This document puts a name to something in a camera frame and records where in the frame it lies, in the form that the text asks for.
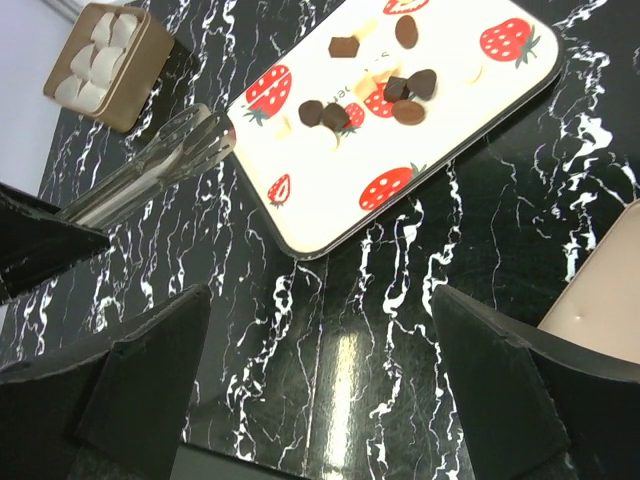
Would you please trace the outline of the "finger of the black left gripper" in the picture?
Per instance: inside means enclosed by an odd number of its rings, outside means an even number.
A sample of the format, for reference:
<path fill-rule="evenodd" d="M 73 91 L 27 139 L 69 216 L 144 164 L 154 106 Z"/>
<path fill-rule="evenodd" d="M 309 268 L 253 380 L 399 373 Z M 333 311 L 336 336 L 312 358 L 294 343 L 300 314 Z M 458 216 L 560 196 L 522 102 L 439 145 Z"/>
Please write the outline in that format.
<path fill-rule="evenodd" d="M 60 209 L 1 185 L 1 303 L 110 247 L 108 236 L 57 217 Z"/>

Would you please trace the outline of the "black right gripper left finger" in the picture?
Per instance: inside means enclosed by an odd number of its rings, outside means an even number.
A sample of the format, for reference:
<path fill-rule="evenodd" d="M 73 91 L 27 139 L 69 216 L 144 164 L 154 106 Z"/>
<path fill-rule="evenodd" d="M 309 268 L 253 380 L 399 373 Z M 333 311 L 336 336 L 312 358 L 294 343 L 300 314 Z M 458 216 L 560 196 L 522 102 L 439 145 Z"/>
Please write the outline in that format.
<path fill-rule="evenodd" d="M 2 478 L 169 478 L 209 315 L 210 291 L 195 285 L 3 367 Z"/>

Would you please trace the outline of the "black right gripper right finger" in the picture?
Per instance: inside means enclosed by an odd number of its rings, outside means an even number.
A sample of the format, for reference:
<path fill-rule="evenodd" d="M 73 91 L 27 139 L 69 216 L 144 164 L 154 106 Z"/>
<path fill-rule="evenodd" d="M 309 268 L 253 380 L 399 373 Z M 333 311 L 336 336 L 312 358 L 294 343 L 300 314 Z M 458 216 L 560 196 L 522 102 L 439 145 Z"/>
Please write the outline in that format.
<path fill-rule="evenodd" d="M 436 288 L 432 316 L 476 478 L 638 478 L 638 364 L 449 285 Z"/>

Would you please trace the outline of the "white chocolate front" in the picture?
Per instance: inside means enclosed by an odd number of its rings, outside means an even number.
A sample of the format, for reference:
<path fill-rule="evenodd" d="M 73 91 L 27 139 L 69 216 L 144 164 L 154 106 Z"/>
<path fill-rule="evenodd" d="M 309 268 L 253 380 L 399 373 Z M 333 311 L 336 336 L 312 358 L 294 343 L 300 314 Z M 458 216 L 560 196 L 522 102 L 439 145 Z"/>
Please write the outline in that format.
<path fill-rule="evenodd" d="M 277 141 L 283 141 L 289 137 L 293 131 L 294 124 L 287 115 L 281 115 L 278 118 L 277 128 L 275 132 L 275 139 Z"/>

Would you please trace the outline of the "brown chocolate box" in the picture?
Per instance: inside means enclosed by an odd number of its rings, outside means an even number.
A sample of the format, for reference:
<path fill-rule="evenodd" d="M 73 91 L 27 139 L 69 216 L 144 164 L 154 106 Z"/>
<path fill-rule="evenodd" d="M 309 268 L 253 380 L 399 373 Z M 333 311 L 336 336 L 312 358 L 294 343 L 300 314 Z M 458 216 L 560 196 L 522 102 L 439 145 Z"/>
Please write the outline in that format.
<path fill-rule="evenodd" d="M 136 123 L 175 40 L 147 10 L 88 3 L 46 82 L 59 106 L 125 133 Z"/>

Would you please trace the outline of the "brown oval chocolate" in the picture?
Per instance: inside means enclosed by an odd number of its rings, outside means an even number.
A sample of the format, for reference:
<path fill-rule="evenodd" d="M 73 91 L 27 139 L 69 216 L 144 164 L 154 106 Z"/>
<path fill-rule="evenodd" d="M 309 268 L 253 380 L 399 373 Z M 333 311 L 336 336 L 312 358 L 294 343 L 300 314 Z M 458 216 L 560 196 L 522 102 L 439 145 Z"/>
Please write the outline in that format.
<path fill-rule="evenodd" d="M 408 99 L 395 102 L 391 111 L 394 119 L 406 126 L 418 125 L 426 116 L 425 108 L 421 104 Z"/>

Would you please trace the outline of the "round white chocolate right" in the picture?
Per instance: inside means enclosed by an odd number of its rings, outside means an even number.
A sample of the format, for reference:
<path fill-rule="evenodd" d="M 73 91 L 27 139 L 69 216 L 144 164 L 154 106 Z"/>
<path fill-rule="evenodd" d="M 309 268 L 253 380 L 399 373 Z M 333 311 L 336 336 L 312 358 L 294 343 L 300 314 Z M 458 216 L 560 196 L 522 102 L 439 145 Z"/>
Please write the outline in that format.
<path fill-rule="evenodd" d="M 467 64 L 463 64 L 458 73 L 458 77 L 461 82 L 466 85 L 472 85 L 479 80 L 483 72 L 483 63 L 473 61 Z"/>

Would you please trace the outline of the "dark chocolate cluster piece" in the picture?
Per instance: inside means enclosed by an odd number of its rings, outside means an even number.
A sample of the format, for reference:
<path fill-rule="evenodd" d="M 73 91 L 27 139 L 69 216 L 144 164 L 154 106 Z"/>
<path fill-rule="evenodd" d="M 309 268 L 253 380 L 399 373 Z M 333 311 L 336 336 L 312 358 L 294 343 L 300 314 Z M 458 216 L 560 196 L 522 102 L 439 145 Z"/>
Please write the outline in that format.
<path fill-rule="evenodd" d="M 383 95 L 384 100 L 390 103 L 408 99 L 410 90 L 407 86 L 407 80 L 403 77 L 390 76 L 386 82 Z"/>

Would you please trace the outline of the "strawberry print tray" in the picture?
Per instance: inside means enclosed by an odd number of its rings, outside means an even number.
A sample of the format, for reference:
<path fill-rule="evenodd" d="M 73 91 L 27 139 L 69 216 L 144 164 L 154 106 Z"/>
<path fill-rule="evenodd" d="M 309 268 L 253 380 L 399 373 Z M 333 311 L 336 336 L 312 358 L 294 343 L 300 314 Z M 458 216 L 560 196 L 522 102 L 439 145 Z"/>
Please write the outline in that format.
<path fill-rule="evenodd" d="M 403 15 L 414 18 L 412 49 L 396 40 Z M 355 36 L 355 58 L 331 58 L 332 37 Z M 559 33 L 512 1 L 345 1 L 269 66 L 230 104 L 234 153 L 288 255 L 326 254 L 499 125 L 558 75 Z M 478 81 L 458 77 L 483 63 Z M 406 126 L 384 100 L 390 76 L 425 119 Z M 324 106 L 304 125 L 298 107 Z M 293 131 L 275 139 L 278 118 Z"/>

